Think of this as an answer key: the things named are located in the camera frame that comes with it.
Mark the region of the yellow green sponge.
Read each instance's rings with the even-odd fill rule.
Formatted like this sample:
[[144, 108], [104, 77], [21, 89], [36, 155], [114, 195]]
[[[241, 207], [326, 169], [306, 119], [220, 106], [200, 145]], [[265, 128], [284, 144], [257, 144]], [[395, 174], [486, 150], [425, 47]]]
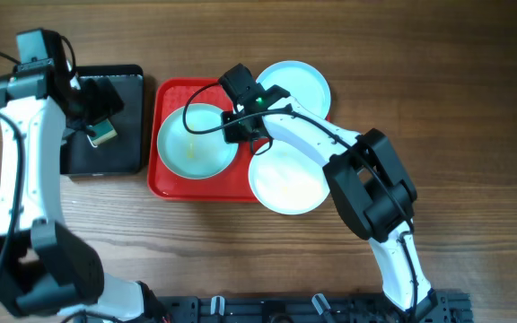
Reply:
[[89, 130], [87, 137], [93, 147], [98, 147], [118, 135], [107, 118], [94, 126], [88, 126], [87, 129]]

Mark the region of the white plate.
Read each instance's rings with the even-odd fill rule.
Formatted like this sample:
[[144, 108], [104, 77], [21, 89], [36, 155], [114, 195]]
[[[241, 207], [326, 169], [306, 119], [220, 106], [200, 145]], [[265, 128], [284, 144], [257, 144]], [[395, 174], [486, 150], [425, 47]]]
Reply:
[[286, 215], [306, 214], [329, 195], [322, 168], [282, 141], [265, 143], [250, 160], [250, 189], [269, 210]]

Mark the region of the light blue plate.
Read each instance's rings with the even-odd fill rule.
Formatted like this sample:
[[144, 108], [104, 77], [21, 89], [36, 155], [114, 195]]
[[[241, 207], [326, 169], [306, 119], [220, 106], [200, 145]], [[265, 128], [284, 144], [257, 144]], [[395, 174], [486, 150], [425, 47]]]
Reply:
[[257, 78], [265, 89], [278, 85], [289, 91], [308, 111], [328, 118], [331, 92], [324, 76], [313, 66], [301, 61], [281, 61], [267, 67]]
[[184, 108], [173, 111], [163, 122], [156, 148], [163, 165], [185, 179], [207, 179], [225, 170], [238, 152], [227, 144], [222, 132], [194, 135], [182, 122]]

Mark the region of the light blue plate top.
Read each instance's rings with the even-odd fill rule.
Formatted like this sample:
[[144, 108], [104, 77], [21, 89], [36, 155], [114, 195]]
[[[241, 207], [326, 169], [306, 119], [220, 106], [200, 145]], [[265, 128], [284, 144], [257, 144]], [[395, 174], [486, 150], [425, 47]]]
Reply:
[[328, 118], [331, 92], [324, 76], [313, 66], [301, 61], [281, 61], [267, 67], [257, 78], [265, 89], [278, 85], [289, 91], [308, 111]]

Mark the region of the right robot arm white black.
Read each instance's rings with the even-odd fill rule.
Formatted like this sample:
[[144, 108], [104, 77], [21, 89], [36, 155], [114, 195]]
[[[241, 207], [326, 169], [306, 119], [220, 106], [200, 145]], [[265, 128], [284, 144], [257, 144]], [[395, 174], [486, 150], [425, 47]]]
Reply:
[[414, 242], [416, 187], [387, 136], [333, 125], [282, 87], [264, 88], [242, 64], [218, 83], [233, 105], [223, 123], [226, 140], [282, 141], [317, 163], [341, 220], [370, 243], [384, 296], [405, 321], [424, 319], [434, 306], [434, 290]]

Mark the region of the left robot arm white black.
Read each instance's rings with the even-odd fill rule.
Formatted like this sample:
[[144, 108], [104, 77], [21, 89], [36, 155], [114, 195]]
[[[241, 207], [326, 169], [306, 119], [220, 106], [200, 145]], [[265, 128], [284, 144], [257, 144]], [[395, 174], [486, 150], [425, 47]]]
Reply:
[[145, 283], [105, 273], [62, 212], [65, 131], [93, 135], [122, 99], [107, 78], [77, 80], [73, 48], [58, 32], [23, 31], [16, 41], [20, 56], [0, 77], [0, 305], [16, 318], [168, 321]]

